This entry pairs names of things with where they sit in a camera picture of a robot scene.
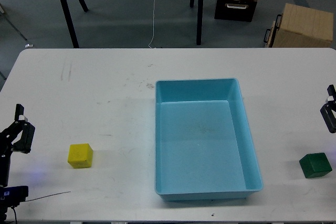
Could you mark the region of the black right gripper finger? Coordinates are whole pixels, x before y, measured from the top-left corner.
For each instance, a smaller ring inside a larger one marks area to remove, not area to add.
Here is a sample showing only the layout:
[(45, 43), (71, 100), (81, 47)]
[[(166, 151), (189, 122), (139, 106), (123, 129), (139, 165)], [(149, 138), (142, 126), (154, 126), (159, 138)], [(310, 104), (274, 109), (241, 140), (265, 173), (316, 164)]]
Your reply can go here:
[(320, 113), (330, 133), (335, 133), (335, 87), (333, 84), (327, 88), (328, 97), (321, 107)]

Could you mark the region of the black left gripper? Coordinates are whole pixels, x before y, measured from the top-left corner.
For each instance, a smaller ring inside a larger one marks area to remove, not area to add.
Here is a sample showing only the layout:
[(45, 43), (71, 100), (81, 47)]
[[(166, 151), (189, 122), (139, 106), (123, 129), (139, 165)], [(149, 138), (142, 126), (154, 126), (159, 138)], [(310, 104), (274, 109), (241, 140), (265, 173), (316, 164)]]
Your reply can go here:
[(13, 123), (1, 132), (1, 186), (8, 185), (12, 152), (28, 154), (35, 133), (35, 127), (24, 116), (24, 107), (16, 104)]

